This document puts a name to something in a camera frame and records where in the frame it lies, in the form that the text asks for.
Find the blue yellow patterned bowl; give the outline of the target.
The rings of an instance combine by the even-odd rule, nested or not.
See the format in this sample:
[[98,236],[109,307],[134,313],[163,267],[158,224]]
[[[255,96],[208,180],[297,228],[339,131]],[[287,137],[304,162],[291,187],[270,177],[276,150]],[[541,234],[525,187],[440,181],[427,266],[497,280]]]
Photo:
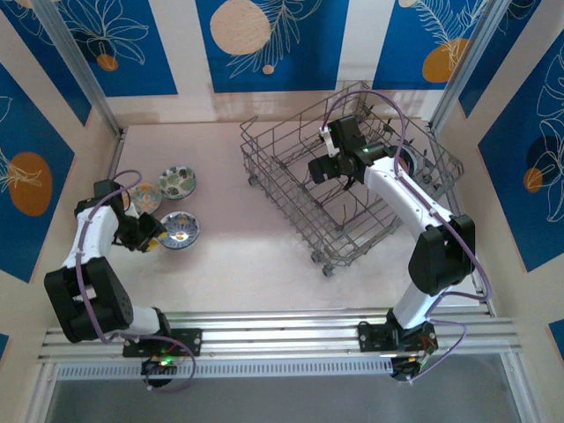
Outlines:
[[160,220],[166,232],[158,237],[159,243],[172,250],[191,247],[200,235],[198,219],[186,211],[169,213]]

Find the yellow orange patterned bowl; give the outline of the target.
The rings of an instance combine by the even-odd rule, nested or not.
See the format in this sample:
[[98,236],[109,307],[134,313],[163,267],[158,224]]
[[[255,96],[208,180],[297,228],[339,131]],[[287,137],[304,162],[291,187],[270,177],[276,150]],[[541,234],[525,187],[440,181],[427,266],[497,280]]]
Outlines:
[[144,212],[148,214],[156,212],[162,203],[162,198],[161,189],[150,182],[140,182],[122,194],[124,207],[128,209],[132,205],[138,215]]

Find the grey wire dish rack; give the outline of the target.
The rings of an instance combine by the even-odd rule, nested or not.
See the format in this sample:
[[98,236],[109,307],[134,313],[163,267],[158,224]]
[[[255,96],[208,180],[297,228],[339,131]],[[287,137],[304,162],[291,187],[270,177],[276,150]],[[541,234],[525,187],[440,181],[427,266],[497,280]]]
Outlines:
[[426,124],[413,120],[402,124],[396,114],[377,114],[377,98],[367,94],[367,88],[364,82],[351,84],[283,122],[260,122],[253,117],[241,124],[241,152],[249,184],[260,187],[288,219],[326,276],[367,254],[402,222],[381,198],[359,183],[347,188],[344,177],[322,184],[312,181],[308,163],[327,152],[318,136],[324,119],[354,115],[369,143],[390,147],[397,145],[404,132],[403,146],[411,147],[418,158],[412,179],[449,208],[441,200],[449,184],[441,183]]

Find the green leaf patterned bowl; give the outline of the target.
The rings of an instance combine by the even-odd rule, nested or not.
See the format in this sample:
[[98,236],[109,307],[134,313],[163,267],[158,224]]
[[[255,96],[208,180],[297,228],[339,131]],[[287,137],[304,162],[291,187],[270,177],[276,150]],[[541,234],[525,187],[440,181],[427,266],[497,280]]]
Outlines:
[[197,176],[190,167],[175,166],[162,172],[158,187],[162,195],[170,200],[188,197],[197,186]]

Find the blue white patterned bowl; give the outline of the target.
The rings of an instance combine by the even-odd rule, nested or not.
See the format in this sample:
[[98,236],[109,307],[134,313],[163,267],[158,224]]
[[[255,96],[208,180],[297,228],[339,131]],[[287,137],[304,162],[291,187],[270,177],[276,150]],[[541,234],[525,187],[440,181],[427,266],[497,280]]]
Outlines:
[[399,154],[400,167],[410,176],[413,177],[419,167],[418,158],[414,150],[409,146],[403,146]]

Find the black controller board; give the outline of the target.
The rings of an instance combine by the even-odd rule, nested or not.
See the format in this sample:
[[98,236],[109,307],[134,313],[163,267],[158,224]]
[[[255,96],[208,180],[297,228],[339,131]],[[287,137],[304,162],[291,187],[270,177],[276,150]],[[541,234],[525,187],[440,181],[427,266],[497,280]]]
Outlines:
[[141,364],[141,375],[149,377],[152,375],[174,375],[177,366],[171,358],[149,358]]
[[390,375],[396,381],[409,382],[420,373],[422,366],[426,364],[428,359],[428,354],[392,358]]

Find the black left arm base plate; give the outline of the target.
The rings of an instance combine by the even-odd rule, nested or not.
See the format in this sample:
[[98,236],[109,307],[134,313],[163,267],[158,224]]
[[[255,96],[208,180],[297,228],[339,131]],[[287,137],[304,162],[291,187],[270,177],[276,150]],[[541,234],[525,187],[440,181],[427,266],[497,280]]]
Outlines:
[[[202,329],[171,329],[169,334],[164,334],[164,337],[184,344],[195,357],[200,354],[203,343]],[[168,340],[140,339],[130,341],[122,349],[122,356],[125,358],[169,358],[188,355],[180,346]]]

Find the aluminium frame post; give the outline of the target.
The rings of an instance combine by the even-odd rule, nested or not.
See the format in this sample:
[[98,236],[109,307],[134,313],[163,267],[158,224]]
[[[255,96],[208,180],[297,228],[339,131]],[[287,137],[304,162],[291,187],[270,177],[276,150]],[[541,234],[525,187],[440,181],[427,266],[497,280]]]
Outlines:
[[456,105],[460,92],[466,86],[489,41],[493,37],[511,0],[487,0],[486,8],[468,40],[466,48],[429,121],[429,128],[437,135]]
[[42,27],[53,42],[65,65],[78,83],[93,109],[110,134],[119,140],[122,135],[114,113],[112,112],[100,84],[83,56],[70,29],[65,24],[56,5],[51,0],[30,0],[33,11]]

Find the aluminium mounting rail beam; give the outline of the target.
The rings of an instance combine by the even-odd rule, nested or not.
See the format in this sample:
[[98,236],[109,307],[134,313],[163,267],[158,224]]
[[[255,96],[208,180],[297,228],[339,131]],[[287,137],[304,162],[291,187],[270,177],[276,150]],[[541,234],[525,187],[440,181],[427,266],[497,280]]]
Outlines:
[[[382,308],[290,310],[278,312],[183,313],[169,317],[172,327],[203,332],[204,360],[313,358],[360,354],[357,326],[382,323]],[[458,354],[519,353],[522,343],[507,317],[493,317],[486,307],[440,308],[435,328],[439,351],[446,352],[461,336]]]

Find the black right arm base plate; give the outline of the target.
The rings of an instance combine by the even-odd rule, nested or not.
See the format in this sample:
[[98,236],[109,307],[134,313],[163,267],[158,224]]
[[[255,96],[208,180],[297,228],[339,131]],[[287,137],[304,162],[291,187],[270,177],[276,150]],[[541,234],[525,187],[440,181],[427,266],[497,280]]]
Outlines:
[[360,322],[357,326],[360,350],[365,352],[420,352],[434,353],[438,344],[434,326],[425,322],[408,330],[397,323],[371,324]]

